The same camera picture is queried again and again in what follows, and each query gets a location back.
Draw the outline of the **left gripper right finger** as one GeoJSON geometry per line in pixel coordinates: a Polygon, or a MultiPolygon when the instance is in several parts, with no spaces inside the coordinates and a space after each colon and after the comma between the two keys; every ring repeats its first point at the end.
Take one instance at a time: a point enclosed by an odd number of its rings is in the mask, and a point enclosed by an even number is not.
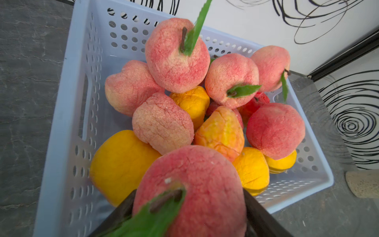
{"type": "Polygon", "coordinates": [[[246,189],[243,193],[247,213],[246,237],[293,237],[246,189]]]}

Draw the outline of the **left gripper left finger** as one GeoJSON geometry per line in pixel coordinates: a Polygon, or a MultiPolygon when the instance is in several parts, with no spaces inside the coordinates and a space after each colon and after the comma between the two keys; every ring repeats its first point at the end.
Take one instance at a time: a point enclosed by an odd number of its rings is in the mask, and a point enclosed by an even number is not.
{"type": "Polygon", "coordinates": [[[133,203],[137,190],[133,190],[128,197],[95,229],[89,237],[102,237],[117,229],[121,223],[132,216],[133,203]]]}

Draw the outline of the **light blue plastic basket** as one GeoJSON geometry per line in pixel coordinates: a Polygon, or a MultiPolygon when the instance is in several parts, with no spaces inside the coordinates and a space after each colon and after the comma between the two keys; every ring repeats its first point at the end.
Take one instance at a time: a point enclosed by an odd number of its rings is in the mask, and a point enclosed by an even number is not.
{"type": "MultiPolygon", "coordinates": [[[[129,60],[145,60],[145,44],[161,21],[172,15],[129,1],[76,1],[53,115],[41,183],[34,237],[87,237],[114,207],[89,178],[90,163],[110,136],[132,129],[105,98],[106,77],[129,60]]],[[[201,37],[212,58],[227,53],[250,57],[263,47],[203,27],[201,37]]],[[[275,213],[334,184],[331,168],[289,82],[286,104],[306,124],[299,158],[287,172],[271,176],[256,199],[275,213]]]]}

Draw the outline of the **pink peach with leaf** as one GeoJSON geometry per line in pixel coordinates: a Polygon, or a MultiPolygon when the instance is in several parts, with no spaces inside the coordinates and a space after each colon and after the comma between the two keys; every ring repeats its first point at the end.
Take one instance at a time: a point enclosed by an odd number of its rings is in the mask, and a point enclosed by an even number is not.
{"type": "Polygon", "coordinates": [[[145,55],[156,83],[174,93],[184,93],[198,86],[210,66],[210,55],[199,37],[211,1],[203,5],[195,23],[184,18],[170,18],[156,26],[147,40],[145,55]]]}

